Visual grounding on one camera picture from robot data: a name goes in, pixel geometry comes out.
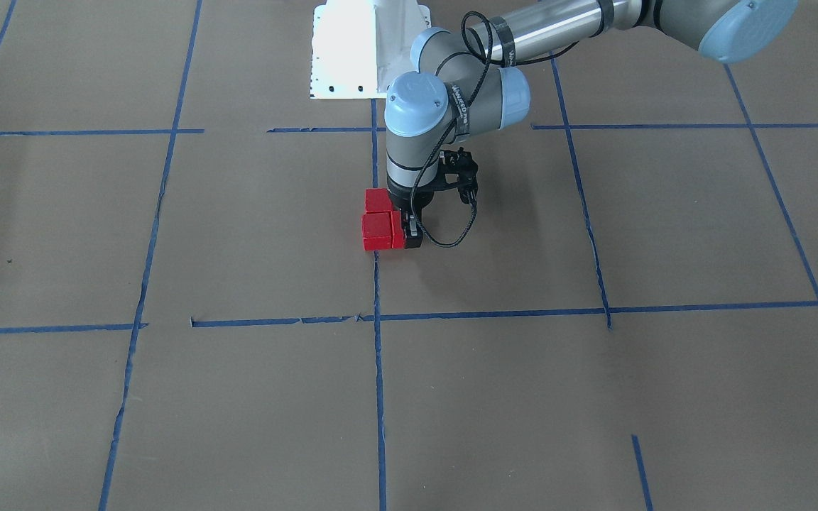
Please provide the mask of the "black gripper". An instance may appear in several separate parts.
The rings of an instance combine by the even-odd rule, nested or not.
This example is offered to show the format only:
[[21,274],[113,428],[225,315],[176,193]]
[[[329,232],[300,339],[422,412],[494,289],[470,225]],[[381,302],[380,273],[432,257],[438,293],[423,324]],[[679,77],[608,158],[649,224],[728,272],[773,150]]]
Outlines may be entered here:
[[398,210],[403,212],[405,249],[418,248],[423,232],[418,221],[422,208],[429,206],[436,193],[455,190],[468,206],[477,203],[479,170],[471,152],[465,148],[442,150],[434,164],[423,171],[409,172],[398,181]]

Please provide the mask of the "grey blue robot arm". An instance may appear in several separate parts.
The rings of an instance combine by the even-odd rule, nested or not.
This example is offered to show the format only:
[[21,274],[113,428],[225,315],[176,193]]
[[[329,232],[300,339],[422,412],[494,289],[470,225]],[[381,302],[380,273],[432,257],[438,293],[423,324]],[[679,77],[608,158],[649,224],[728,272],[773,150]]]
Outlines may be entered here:
[[722,64],[744,61],[775,40],[796,1],[542,1],[488,18],[471,11],[459,32],[431,27],[411,45],[412,68],[389,85],[384,214],[395,249],[433,239],[422,210],[454,189],[477,216],[477,165],[461,145],[525,120],[525,65],[552,60],[613,30],[649,27]]

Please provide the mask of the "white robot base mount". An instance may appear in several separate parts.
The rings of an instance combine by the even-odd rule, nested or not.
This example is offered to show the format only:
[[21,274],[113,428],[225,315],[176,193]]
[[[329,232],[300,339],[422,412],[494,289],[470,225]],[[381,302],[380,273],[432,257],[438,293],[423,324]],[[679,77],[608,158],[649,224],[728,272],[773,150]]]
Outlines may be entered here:
[[430,28],[418,1],[327,1],[312,14],[309,97],[384,98],[396,77],[415,70],[411,48]]

